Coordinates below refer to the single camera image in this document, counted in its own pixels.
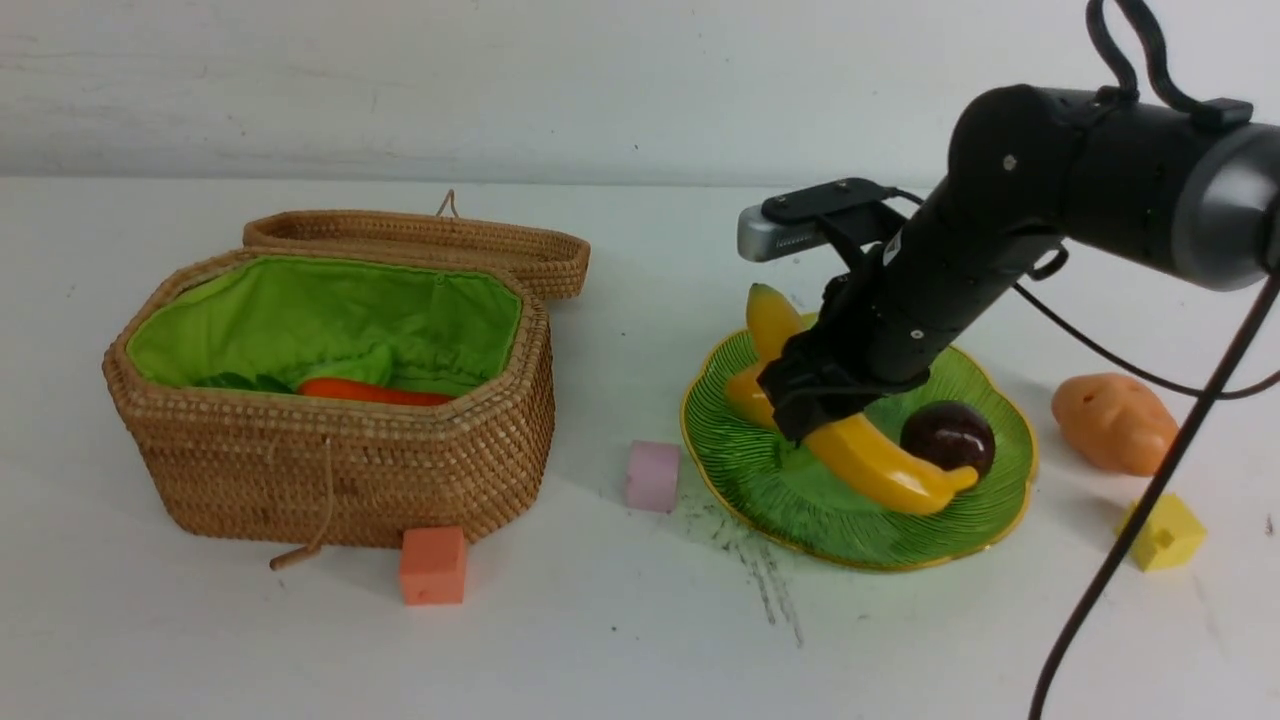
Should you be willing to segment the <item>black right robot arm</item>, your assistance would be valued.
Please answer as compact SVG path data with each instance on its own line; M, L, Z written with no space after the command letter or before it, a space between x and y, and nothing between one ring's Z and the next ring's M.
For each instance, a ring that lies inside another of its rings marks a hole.
M742 258L829 245L847 265L760 377L792 442L923 386L1006 291L1066 261L1068 240L1220 292L1277 274L1275 126L1014 85L965 108L946 177L910 217L895 196L845 178L739 219Z

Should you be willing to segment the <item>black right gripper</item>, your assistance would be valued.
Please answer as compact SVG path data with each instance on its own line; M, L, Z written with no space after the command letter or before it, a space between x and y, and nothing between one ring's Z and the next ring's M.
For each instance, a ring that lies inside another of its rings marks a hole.
M883 397L927 383L931 355L892 348L888 336L890 324L863 291L826 295L812 324L780 291L756 291L758 383L782 437L800 443Z

